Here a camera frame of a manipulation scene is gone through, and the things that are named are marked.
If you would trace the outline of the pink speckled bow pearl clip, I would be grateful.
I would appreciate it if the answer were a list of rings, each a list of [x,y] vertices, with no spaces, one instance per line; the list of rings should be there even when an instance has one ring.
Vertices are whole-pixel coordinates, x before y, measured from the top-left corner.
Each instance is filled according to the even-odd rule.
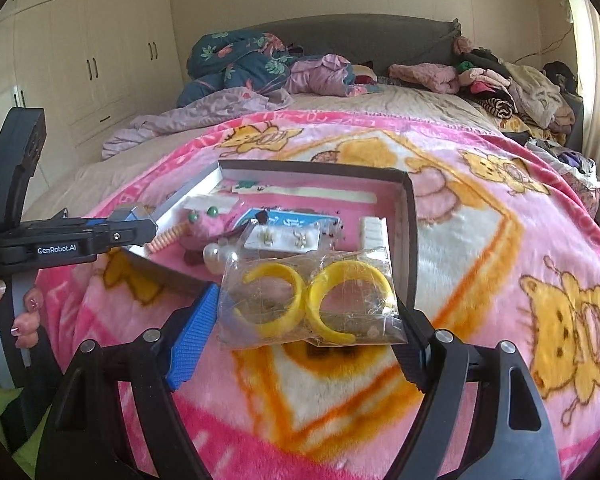
[[[222,274],[228,266],[238,263],[238,261],[249,259],[262,258],[286,258],[290,256],[306,255],[306,254],[285,254],[284,252],[257,252],[256,250],[247,250],[242,247],[247,236],[257,226],[257,222],[253,218],[244,224],[244,228],[239,234],[229,238],[222,238],[217,242],[208,244],[202,256],[207,269],[215,275]],[[337,240],[340,239],[343,231],[343,225],[339,219],[318,219],[309,223],[298,222],[291,224],[289,221],[284,223],[270,223],[267,226],[318,226],[322,231],[320,246],[314,252],[320,250],[332,249],[337,245]]]

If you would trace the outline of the dark maroon hair clip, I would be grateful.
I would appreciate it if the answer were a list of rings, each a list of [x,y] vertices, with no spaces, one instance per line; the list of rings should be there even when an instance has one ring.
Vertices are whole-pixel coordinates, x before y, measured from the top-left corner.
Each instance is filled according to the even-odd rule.
[[[259,210],[254,216],[253,221],[260,224],[260,226],[266,226],[268,224],[268,211],[265,209]]]

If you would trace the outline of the earring card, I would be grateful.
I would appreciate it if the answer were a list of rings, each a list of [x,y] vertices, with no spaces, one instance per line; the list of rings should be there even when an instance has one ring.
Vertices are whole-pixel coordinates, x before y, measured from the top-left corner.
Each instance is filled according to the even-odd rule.
[[[306,254],[320,246],[322,231],[318,226],[260,226],[258,224],[242,245],[257,252]]]

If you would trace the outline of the orange spiral hair clip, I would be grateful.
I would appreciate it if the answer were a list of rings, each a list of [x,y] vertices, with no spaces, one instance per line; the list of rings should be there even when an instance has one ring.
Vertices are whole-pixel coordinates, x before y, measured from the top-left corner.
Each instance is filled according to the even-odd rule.
[[[178,243],[183,237],[190,233],[190,227],[187,222],[181,222],[170,226],[166,230],[158,233],[150,242],[144,245],[145,252],[149,255],[161,252],[171,245]]]

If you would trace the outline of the white plastic hair comb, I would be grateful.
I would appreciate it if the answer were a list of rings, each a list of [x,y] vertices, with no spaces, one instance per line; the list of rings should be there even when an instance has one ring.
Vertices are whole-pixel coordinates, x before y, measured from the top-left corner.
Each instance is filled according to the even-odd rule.
[[[389,237],[386,219],[362,217],[358,222],[358,244],[361,250],[388,249]]]

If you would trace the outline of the pink cartoon fleece blanket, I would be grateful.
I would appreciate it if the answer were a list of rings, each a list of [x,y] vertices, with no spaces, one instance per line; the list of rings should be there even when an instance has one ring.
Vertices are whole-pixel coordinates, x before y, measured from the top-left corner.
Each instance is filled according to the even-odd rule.
[[[284,110],[215,126],[99,205],[157,207],[214,162],[394,168],[414,185],[415,304],[437,328],[513,341],[550,419],[563,474],[600,440],[600,227],[538,156],[498,132],[408,118]],[[175,397],[223,479],[377,479],[422,395],[382,347],[212,338]]]

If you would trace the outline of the shallow cardboard box tray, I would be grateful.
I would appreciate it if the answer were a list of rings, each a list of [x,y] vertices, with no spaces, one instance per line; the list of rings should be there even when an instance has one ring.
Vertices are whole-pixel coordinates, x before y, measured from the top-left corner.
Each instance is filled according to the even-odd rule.
[[[417,287],[410,176],[389,168],[227,159],[152,215],[135,270],[204,302],[241,347],[405,340]]]

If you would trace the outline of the cream wardrobe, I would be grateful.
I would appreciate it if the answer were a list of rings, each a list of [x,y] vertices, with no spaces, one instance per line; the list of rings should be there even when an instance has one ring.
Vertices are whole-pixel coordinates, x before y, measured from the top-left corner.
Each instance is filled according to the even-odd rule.
[[[171,0],[6,0],[0,130],[14,107],[45,112],[27,206],[100,159],[108,134],[174,107],[182,88]]]

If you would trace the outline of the pink folded garment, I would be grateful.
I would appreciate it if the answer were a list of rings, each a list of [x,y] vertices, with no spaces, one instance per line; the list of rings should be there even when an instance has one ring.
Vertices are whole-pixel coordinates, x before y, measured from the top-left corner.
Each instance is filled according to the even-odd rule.
[[[393,79],[416,84],[434,93],[457,94],[460,91],[458,73],[453,66],[437,63],[392,64],[388,73]]]

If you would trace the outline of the dark blue floral quilt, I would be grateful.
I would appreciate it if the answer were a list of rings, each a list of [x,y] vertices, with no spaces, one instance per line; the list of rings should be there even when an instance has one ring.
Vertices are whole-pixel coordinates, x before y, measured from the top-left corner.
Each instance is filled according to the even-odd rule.
[[[176,101],[192,104],[221,90],[245,87],[266,96],[282,88],[298,58],[269,32],[238,29],[202,36],[186,63],[189,83]]]

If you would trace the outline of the pile of clothes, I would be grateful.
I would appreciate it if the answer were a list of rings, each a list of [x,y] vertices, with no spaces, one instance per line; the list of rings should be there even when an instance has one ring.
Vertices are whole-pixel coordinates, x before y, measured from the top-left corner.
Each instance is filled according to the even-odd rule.
[[[509,63],[468,38],[454,40],[460,95],[481,107],[506,132],[525,132],[562,145],[582,144],[583,100],[569,66],[556,61],[539,70]]]

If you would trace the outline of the lilac crumpled blanket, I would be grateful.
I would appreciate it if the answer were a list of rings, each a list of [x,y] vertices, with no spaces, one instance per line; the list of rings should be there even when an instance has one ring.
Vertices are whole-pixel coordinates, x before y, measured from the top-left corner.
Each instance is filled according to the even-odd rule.
[[[102,144],[102,159],[110,159],[140,144],[222,124],[245,115],[283,110],[295,94],[350,98],[374,90],[377,76],[370,63],[354,65],[340,55],[299,58],[283,73],[275,89],[258,90],[245,80],[234,87],[213,90],[203,82],[191,82],[183,92],[184,105],[159,115],[143,115],[115,131]]]

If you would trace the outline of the grey bed headboard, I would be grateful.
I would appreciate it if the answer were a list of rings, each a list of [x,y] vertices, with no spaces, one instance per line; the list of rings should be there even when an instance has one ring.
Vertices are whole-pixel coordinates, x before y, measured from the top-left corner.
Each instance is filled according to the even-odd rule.
[[[393,64],[453,65],[453,44],[462,36],[450,22],[390,14],[328,14],[253,25],[305,55],[339,54],[353,64],[371,62],[378,75]]]

